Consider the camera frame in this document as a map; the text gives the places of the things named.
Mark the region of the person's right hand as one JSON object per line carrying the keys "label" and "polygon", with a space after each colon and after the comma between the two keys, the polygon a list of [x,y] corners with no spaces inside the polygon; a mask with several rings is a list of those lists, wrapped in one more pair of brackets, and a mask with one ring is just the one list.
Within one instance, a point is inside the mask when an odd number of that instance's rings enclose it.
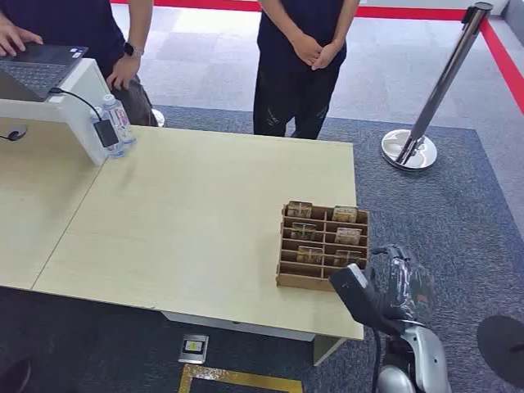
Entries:
{"label": "person's right hand", "polygon": [[322,50],[322,47],[314,38],[302,32],[294,36],[291,44],[297,57],[308,66],[313,66]]}
{"label": "person's right hand", "polygon": [[26,43],[42,45],[43,40],[38,34],[14,25],[1,14],[1,56],[16,56],[19,52],[24,52]]}

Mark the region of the person's left hand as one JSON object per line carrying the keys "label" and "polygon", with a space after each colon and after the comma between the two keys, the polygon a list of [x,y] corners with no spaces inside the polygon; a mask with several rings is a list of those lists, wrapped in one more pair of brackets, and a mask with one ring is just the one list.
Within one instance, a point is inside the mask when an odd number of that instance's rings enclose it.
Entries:
{"label": "person's left hand", "polygon": [[130,82],[137,75],[140,64],[140,57],[124,54],[114,64],[112,72],[106,79],[106,85],[110,90],[128,90]]}
{"label": "person's left hand", "polygon": [[320,70],[329,66],[342,49],[344,43],[344,41],[334,39],[332,42],[323,47],[311,68],[313,70]]}

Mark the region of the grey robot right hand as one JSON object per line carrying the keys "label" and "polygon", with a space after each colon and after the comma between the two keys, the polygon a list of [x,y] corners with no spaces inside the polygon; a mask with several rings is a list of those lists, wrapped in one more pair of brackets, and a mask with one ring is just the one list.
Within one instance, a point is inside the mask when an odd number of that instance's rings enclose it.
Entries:
{"label": "grey robot right hand", "polygon": [[390,320],[427,323],[434,297],[434,280],[406,246],[388,244],[371,249],[373,255],[387,255],[387,288],[380,310]]}

